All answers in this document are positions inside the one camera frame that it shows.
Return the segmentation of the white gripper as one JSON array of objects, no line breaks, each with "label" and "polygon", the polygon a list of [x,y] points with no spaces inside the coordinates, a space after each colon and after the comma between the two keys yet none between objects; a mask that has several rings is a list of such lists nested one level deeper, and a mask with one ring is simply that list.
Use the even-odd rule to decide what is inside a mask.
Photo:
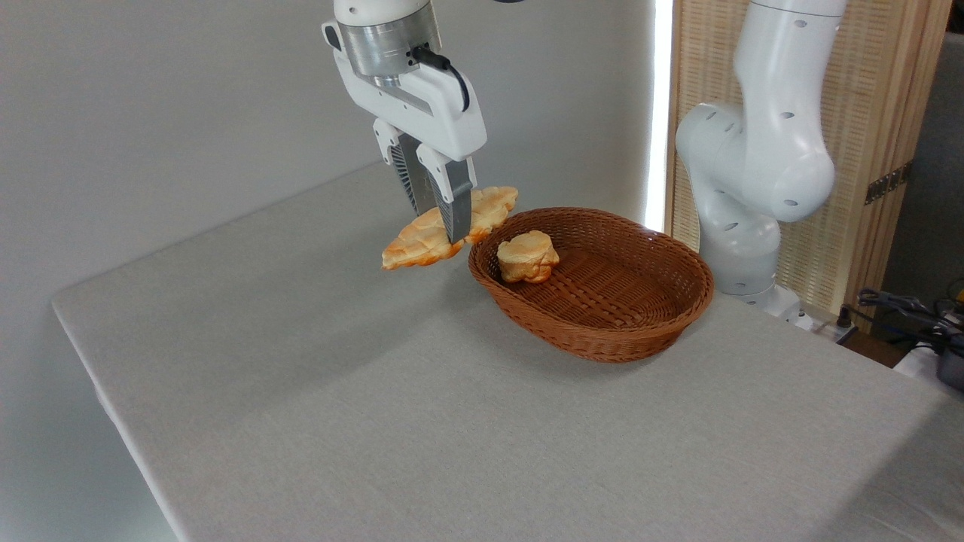
[{"label": "white gripper", "polygon": [[378,87],[352,69],[337,22],[327,21],[323,29],[352,101],[378,117],[373,130],[383,161],[395,169],[413,211],[420,216],[437,206],[448,242],[464,240],[471,231],[471,192],[477,186],[469,155],[487,141],[471,82],[465,80],[465,111],[460,82],[433,66],[419,65],[400,75],[396,86]]}]

